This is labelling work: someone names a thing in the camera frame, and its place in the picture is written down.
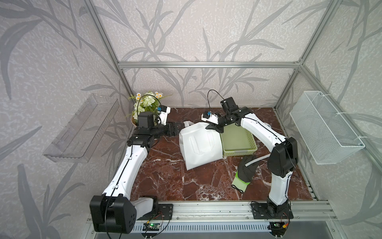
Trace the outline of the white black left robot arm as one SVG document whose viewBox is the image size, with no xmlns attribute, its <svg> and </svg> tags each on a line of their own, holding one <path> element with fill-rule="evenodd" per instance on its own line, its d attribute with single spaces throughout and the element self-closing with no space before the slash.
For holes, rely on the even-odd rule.
<svg viewBox="0 0 382 239">
<path fill-rule="evenodd" d="M 163 136 L 177 136 L 180 123 L 168 122 L 149 128 L 137 127 L 127 141 L 125 157 L 114 178 L 101 195 L 90 201 L 94 230 L 101 233 L 129 234 L 136 220 L 144 216 L 157 216 L 158 199 L 144 196 L 131 201 L 131 190 L 138 171 L 147 158 L 155 140 Z"/>
</svg>

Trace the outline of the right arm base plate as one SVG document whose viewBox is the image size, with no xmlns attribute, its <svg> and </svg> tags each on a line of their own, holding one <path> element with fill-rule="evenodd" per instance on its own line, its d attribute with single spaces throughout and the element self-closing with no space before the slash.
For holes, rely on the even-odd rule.
<svg viewBox="0 0 382 239">
<path fill-rule="evenodd" d="M 250 207 L 251 207 L 254 219 L 290 220 L 294 218 L 292 210 L 291 210 L 290 200 L 286 200 L 281 205 L 276 205 L 270 200 L 268 200 L 266 203 L 252 201 L 250 203 Z"/>
</svg>

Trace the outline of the white insulated delivery bag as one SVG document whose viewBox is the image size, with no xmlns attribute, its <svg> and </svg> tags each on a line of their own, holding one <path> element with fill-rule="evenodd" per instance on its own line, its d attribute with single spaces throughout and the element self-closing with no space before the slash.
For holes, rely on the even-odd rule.
<svg viewBox="0 0 382 239">
<path fill-rule="evenodd" d="M 184 125 L 179 133 L 179 146 L 187 170 L 223 159 L 220 133 L 206 129 L 206 122 L 185 121 Z"/>
</svg>

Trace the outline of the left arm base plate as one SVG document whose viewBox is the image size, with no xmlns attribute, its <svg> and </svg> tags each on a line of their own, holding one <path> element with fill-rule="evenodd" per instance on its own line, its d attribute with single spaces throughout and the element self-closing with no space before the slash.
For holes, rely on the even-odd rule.
<svg viewBox="0 0 382 239">
<path fill-rule="evenodd" d="M 158 209 L 145 214 L 138 220 L 146 220 L 146 221 L 170 221 L 172 220 L 173 217 L 173 209 L 174 209 L 174 204 L 159 204 Z"/>
</svg>

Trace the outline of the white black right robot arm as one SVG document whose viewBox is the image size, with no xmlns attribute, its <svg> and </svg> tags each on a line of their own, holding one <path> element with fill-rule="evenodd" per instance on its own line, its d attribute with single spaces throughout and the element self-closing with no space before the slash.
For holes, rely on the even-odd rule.
<svg viewBox="0 0 382 239">
<path fill-rule="evenodd" d="M 272 184 L 268 201 L 275 206 L 280 206 L 288 200 L 290 178 L 298 163 L 297 142 L 293 137 L 286 138 L 277 133 L 247 107 L 235 108 L 234 111 L 227 111 L 223 116 L 204 112 L 202 120 L 209 123 L 206 129 L 223 133 L 225 126 L 234 123 L 259 139 L 270 152 L 267 167 L 272 173 Z"/>
</svg>

